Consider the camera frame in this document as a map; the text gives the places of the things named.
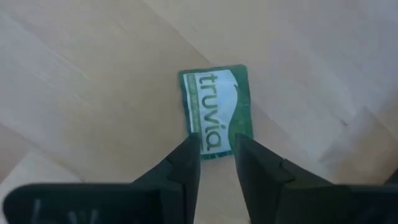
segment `wooden floor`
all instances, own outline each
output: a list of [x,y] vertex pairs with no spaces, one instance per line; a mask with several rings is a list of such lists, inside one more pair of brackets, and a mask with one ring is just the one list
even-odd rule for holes
[[[235,63],[256,140],[380,184],[398,167],[397,15],[393,0],[2,0],[0,197],[134,180],[187,135],[177,72]],[[203,162],[196,223],[247,222],[233,157]]]

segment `black plastic object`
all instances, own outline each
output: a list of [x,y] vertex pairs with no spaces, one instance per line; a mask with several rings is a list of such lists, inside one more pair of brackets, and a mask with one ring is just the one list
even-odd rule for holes
[[10,224],[192,224],[200,140],[189,136],[131,184],[35,184],[4,201]]
[[398,187],[333,185],[246,136],[236,168],[252,224],[398,223]]

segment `light wood floor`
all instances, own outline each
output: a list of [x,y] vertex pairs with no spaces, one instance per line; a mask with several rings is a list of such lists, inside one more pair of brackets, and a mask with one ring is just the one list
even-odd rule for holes
[[[130,182],[187,135],[177,72],[243,63],[256,140],[336,183],[398,167],[394,0],[0,1],[0,197]],[[196,223],[247,223],[233,157]]]

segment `green packet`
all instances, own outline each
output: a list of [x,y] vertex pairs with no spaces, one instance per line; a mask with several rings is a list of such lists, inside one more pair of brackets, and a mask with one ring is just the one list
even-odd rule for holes
[[188,133],[201,136],[201,158],[233,154],[235,135],[253,138],[244,65],[179,72]]

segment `truvia packet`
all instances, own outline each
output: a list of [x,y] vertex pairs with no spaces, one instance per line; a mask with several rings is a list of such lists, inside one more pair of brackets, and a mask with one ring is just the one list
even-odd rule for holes
[[179,73],[188,133],[199,133],[201,158],[233,154],[235,135],[253,138],[248,71],[244,65]]

